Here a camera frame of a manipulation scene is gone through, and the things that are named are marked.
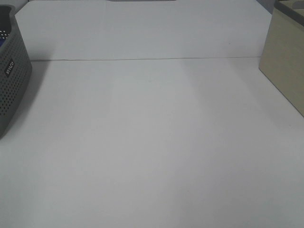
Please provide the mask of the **grey perforated plastic basket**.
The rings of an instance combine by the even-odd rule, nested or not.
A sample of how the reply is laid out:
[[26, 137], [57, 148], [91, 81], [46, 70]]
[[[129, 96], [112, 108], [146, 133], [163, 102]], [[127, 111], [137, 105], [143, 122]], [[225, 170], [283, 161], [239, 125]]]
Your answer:
[[15, 7], [0, 6], [0, 134], [3, 135], [11, 122], [32, 73], [23, 37], [15, 18]]

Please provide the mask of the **beige storage box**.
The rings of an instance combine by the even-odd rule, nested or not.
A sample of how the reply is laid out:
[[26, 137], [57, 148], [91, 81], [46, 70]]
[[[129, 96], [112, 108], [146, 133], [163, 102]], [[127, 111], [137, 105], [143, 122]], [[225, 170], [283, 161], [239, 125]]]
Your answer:
[[274, 3], [260, 71], [300, 113], [304, 113], [304, 2]]

